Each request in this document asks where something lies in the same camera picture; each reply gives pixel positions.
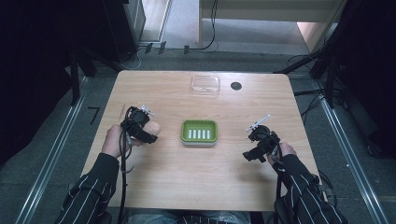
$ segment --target clear plastic container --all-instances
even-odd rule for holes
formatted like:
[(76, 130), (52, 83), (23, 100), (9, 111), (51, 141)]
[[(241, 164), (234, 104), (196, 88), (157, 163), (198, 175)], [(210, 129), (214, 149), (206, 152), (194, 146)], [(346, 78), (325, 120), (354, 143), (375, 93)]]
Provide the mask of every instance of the clear plastic container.
[(204, 95), (219, 95), (220, 78), (215, 76), (194, 76), (191, 79), (191, 92)]

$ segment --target green container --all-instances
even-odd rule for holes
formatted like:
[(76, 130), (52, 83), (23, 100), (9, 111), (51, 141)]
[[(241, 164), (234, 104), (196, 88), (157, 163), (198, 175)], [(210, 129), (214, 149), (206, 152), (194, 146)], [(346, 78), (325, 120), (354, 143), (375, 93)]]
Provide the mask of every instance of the green container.
[(218, 141), (218, 124), (211, 119), (184, 120), (181, 140), (186, 146), (214, 146)]

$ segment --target white stick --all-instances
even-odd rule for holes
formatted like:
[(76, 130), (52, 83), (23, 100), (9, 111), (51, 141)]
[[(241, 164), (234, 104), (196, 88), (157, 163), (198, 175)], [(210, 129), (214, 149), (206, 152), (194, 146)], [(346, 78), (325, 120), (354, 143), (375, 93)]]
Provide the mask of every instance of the white stick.
[(259, 119), (258, 121), (256, 121), (254, 124), (252, 124), (249, 128), (247, 128), (247, 133), (250, 131), (250, 130), (253, 130), (253, 129), (255, 129), (255, 128), (257, 128), (257, 126), (259, 126), (262, 122), (264, 122), (266, 119), (269, 119), (271, 117), (271, 115), (270, 114), (267, 114), (264, 118), (262, 118), (262, 119)]

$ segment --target person's right hand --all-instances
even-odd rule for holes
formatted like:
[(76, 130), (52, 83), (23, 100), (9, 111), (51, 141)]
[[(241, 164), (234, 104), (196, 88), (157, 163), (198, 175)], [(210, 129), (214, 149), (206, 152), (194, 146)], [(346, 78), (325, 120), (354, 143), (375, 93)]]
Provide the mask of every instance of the person's right hand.
[[(297, 156), (297, 152), (294, 150), (292, 145), (289, 145), (287, 142), (280, 143), (280, 149), (282, 150), (282, 156), (286, 156), (289, 154), (293, 154)], [(274, 161), (271, 158), (271, 153), (267, 153), (267, 160), (271, 165), (274, 165)]]

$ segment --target table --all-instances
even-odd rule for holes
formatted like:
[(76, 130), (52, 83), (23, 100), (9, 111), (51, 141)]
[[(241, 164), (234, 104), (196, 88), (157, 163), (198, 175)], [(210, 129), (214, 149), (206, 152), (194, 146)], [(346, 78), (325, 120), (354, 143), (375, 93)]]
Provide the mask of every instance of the table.
[[(214, 0), (200, 0), (199, 43), (202, 19), (210, 19)], [(297, 21), (310, 52), (317, 50), (338, 21), (347, 0), (220, 0), (216, 19)]]
[[(191, 92), (193, 76), (220, 78), (219, 95)], [(235, 91), (231, 83), (239, 82)], [(135, 147), (127, 168), (126, 207), (270, 211), (276, 198), (276, 173), (268, 162), (247, 161), (242, 153), (256, 143), (248, 128), (267, 113), (263, 125), (289, 142), (307, 168), (317, 174), (311, 148), (289, 78), (280, 74), (181, 71), (122, 71), (114, 85), (83, 169), (93, 166), (106, 130), (121, 123), (129, 106), (147, 106), (162, 125), (158, 140)], [(185, 119), (213, 119), (219, 128), (213, 147), (185, 147), (180, 133)], [(109, 206), (120, 206), (118, 191)]]

